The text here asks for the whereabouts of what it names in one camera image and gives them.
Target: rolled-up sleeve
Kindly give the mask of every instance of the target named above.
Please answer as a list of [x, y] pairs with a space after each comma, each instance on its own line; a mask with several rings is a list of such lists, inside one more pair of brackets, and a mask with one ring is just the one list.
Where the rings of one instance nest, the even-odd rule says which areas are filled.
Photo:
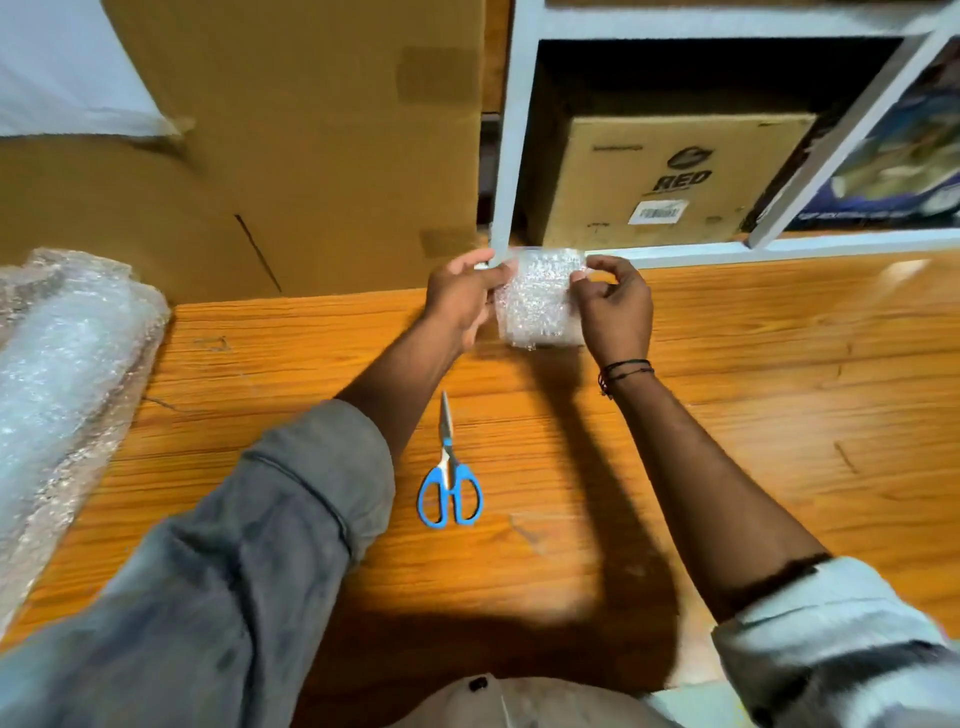
[[352, 405], [265, 433], [93, 605], [0, 659], [0, 725], [288, 724], [393, 497], [387, 444]]
[[718, 626], [713, 641], [758, 725], [960, 725], [960, 655], [855, 559], [817, 566]]

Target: white metal shelf frame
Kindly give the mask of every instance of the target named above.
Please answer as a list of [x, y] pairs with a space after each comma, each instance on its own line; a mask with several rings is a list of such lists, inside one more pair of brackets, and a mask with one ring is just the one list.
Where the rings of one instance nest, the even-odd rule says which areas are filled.
[[950, 38], [960, 32], [960, 0], [948, 3], [826, 3], [809, 7], [551, 7], [516, 0], [507, 67], [491, 245], [507, 250], [520, 159], [541, 40], [733, 37], [903, 37], [897, 51], [840, 123], [816, 146], [746, 243], [629, 248], [615, 251], [640, 267], [747, 262], [960, 246], [955, 231], [863, 232], [778, 239], [796, 214], [902, 95]]

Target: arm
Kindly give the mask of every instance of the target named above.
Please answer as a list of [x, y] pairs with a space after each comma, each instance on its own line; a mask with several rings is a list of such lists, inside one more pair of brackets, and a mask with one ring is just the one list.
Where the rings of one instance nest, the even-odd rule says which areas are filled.
[[446, 370], [473, 346], [477, 329], [490, 318], [492, 291], [513, 274], [512, 261], [473, 270], [492, 257], [493, 250], [483, 248], [435, 271], [422, 316], [337, 395], [373, 421], [390, 446], [394, 463]]
[[472, 270], [491, 254], [431, 278], [423, 315], [338, 399], [264, 433], [93, 605], [4, 655], [0, 725], [287, 725], [341, 579], [387, 527], [392, 460], [509, 276]]
[[[650, 289], [621, 258], [588, 265], [617, 279], [571, 277], [590, 352], [601, 367], [647, 358]], [[684, 565], [723, 622], [714, 644], [755, 723], [960, 725], [960, 656], [928, 617], [866, 564], [831, 559], [652, 373], [611, 391]]]
[[[574, 274], [590, 352], [600, 367], [645, 359], [653, 325], [650, 288], [622, 258], [594, 255], [588, 265], [618, 280], [610, 285]], [[670, 535], [718, 620], [828, 558], [820, 542], [730, 459], [652, 373], [625, 376], [611, 388]]]

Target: small bubble wrap package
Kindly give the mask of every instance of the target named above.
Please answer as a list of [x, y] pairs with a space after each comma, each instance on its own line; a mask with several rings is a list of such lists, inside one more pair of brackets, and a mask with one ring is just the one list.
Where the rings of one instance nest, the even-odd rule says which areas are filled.
[[570, 248], [511, 248], [516, 275], [496, 292], [500, 338], [511, 346], [576, 347], [584, 343], [570, 299], [570, 274], [587, 270], [587, 257]]
[[113, 260], [0, 268], [0, 635], [127, 434], [169, 315]]

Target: bracelet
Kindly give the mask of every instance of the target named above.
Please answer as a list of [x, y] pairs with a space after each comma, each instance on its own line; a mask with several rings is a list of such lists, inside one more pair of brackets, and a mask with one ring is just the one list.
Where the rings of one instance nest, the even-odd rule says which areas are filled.
[[[617, 367], [622, 367], [627, 364], [638, 364], [640, 365], [639, 369], [633, 369], [630, 372], [624, 372], [622, 375], [610, 376], [611, 372]], [[622, 379], [625, 376], [635, 375], [637, 372], [649, 372], [652, 374], [654, 368], [650, 366], [649, 359], [625, 359], [623, 361], [615, 361], [613, 364], [608, 364], [606, 367], [600, 370], [600, 374], [597, 375], [597, 384], [600, 386], [600, 394], [604, 395], [608, 400], [613, 399], [613, 393], [610, 390], [610, 385]]]

